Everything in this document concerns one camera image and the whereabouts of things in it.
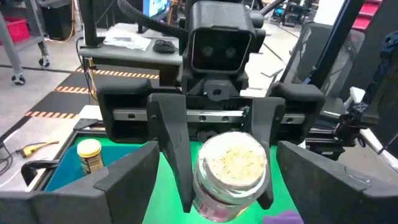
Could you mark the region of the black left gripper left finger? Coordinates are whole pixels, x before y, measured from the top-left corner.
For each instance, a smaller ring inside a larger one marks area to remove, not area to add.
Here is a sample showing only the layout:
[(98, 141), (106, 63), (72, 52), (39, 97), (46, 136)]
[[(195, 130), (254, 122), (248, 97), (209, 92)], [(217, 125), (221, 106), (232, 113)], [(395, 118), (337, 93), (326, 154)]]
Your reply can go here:
[(158, 164), (151, 141), (53, 192), (0, 192), (0, 224), (141, 224)]

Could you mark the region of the monitor with blue screen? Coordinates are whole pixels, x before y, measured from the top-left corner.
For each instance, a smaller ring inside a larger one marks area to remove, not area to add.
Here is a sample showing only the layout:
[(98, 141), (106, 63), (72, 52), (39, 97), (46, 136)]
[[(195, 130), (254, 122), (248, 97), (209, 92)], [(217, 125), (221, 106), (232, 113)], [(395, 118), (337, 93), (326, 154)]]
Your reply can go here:
[(142, 3), (142, 11), (149, 17), (159, 17), (170, 7), (170, 0), (142, 0)]

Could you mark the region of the yellow-lid black spice bottle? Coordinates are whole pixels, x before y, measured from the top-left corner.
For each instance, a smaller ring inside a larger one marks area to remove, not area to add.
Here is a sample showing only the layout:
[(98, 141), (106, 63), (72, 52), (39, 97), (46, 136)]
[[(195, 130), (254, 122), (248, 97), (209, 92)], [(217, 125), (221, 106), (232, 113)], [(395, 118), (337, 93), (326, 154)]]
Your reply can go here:
[(76, 152), (85, 175), (104, 167), (101, 143), (96, 139), (85, 139), (78, 143)]

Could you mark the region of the purple cloth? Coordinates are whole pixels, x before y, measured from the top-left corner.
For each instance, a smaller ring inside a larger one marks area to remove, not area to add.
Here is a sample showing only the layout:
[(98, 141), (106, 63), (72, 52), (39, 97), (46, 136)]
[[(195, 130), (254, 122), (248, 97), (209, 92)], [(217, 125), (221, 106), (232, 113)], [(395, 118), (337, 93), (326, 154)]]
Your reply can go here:
[(287, 210), (274, 216), (264, 215), (262, 224), (304, 224), (304, 222), (297, 212)]

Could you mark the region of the black mesh office chair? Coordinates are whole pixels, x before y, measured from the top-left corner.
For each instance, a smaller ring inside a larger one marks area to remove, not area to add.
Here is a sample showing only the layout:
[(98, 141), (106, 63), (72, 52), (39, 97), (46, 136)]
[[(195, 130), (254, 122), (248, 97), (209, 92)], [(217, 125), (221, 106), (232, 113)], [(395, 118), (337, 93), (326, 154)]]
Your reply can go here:
[[(332, 26), (309, 22), (302, 27), (300, 36), (289, 58), (289, 62), (280, 78), (285, 83), (302, 83), (318, 62), (329, 38)], [(345, 106), (339, 97), (346, 79), (364, 42), (365, 35), (356, 30), (350, 30), (340, 52), (321, 87), (326, 95), (323, 114), (343, 114)]]

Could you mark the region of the red storage bin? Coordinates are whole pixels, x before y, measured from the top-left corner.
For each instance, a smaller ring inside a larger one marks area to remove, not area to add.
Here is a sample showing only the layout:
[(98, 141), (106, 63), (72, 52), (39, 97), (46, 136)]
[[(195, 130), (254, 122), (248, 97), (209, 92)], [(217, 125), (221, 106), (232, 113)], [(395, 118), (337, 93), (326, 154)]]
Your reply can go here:
[(30, 37), (26, 19), (9, 16), (4, 16), (3, 19), (6, 23), (6, 31), (0, 31), (0, 34), (7, 32), (14, 43), (22, 42)]

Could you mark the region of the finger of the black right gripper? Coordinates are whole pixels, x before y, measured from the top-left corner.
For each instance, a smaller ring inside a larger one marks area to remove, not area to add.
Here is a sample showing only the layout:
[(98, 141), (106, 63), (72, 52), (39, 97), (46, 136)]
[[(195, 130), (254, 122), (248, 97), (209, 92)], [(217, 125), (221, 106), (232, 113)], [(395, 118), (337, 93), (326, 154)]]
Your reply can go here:
[(185, 96), (150, 94), (147, 99), (147, 123), (150, 137), (158, 141), (159, 149), (172, 168), (182, 209), (189, 213), (194, 191)]
[(257, 198), (263, 210), (269, 209), (274, 201), (270, 143), (277, 135), (284, 113), (285, 100), (278, 97), (254, 98), (248, 113), (248, 133), (264, 148), (267, 158), (264, 190)]

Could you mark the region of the small glass spice jar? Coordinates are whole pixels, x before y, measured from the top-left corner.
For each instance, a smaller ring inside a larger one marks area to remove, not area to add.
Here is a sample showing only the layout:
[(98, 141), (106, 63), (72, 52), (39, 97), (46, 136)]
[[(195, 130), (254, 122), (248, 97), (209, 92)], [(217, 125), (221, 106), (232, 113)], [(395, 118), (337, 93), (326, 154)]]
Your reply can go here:
[(267, 152), (250, 134), (213, 136), (197, 154), (193, 206), (207, 220), (234, 220), (265, 192), (269, 173)]

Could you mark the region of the hazard-striped black floor mat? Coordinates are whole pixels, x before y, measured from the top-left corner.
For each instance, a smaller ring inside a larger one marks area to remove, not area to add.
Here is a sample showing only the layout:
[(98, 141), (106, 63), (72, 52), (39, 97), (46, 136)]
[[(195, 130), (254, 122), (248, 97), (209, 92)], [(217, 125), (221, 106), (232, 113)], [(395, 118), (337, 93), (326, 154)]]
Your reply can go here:
[(29, 70), (27, 83), (14, 85), (0, 72), (0, 142), (33, 117), (73, 119), (94, 100), (83, 69)]

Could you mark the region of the black bin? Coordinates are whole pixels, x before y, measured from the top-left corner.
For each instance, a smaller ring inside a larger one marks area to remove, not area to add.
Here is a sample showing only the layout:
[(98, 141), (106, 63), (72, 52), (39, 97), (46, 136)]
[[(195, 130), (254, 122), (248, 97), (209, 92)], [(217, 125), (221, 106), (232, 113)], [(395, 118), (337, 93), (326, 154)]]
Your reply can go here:
[(38, 0), (38, 4), (51, 40), (65, 41), (74, 34), (73, 0)]

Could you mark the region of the red shelf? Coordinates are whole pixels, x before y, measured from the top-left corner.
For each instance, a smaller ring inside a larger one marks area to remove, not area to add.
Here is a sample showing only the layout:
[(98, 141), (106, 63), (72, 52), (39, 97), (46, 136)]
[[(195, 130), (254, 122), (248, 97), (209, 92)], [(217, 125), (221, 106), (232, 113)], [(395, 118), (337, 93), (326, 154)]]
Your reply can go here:
[(356, 20), (354, 21), (352, 28), (354, 30), (364, 32), (382, 2), (383, 0), (365, 0)]

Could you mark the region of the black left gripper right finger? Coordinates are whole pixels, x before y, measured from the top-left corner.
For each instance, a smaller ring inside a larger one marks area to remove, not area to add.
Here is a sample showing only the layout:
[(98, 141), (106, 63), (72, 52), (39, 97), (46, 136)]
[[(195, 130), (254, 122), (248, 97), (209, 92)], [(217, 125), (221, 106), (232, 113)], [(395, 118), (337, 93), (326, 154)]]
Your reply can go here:
[(398, 186), (288, 141), (276, 159), (304, 224), (398, 224)]

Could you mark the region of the clear plastic bag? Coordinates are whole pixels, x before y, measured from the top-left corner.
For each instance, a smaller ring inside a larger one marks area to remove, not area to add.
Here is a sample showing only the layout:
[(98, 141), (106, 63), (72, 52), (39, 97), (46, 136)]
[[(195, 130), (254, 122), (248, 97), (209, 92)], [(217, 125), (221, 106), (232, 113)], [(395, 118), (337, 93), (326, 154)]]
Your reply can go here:
[(135, 32), (112, 27), (105, 33), (105, 39), (103, 43), (104, 45), (145, 51), (150, 45), (151, 40), (142, 37)]

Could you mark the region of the grey wheeled metal cart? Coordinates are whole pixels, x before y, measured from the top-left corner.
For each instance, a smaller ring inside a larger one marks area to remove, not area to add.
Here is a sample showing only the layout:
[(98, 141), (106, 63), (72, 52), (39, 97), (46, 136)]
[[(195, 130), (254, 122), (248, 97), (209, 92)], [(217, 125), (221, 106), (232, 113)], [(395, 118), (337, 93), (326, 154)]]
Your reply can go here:
[(27, 9), (27, 20), (29, 28), (32, 34), (29, 34), (29, 38), (24, 39), (20, 42), (14, 42), (11, 37), (7, 25), (11, 25), (11, 22), (7, 23), (0, 10), (0, 43), (4, 47), (8, 59), (13, 69), (13, 75), (11, 81), (15, 85), (24, 85), (25, 78), (23, 76), (23, 69), (19, 53), (25, 51), (26, 48), (37, 45), (41, 52), (41, 58), (39, 59), (39, 65), (43, 68), (48, 68), (50, 65), (49, 53), (47, 45), (44, 39), (44, 32), (40, 25), (40, 20), (37, 13), (37, 3), (35, 0), (23, 0), (25, 8)]

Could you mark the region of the grey desk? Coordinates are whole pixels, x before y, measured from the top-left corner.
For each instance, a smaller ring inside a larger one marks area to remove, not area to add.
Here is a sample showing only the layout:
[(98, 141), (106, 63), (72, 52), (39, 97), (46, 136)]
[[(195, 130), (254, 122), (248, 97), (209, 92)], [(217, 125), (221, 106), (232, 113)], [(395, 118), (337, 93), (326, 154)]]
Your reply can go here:
[[(128, 30), (131, 32), (135, 32), (133, 25), (128, 24), (116, 24), (113, 27), (117, 27), (119, 29)], [(105, 38), (104, 31), (101, 33), (101, 36)], [(174, 52), (172, 54), (167, 53), (159, 53), (153, 49), (155, 42), (158, 40), (170, 41), (174, 45), (178, 45), (178, 40), (176, 38), (170, 37), (147, 37), (144, 35), (140, 35), (147, 39), (151, 40), (150, 45), (145, 51), (138, 50), (138, 49), (127, 49), (124, 47), (115, 47), (112, 45), (104, 45), (101, 44), (99, 48), (87, 48), (86, 45), (82, 45), (78, 54), (82, 57), (92, 58), (96, 60), (104, 59), (105, 64), (110, 64), (111, 62), (126, 62), (128, 65), (133, 67), (143, 67), (145, 63), (151, 63), (155, 65), (174, 65), (176, 67), (181, 66), (182, 64), (182, 57), (179, 56), (178, 52)]]

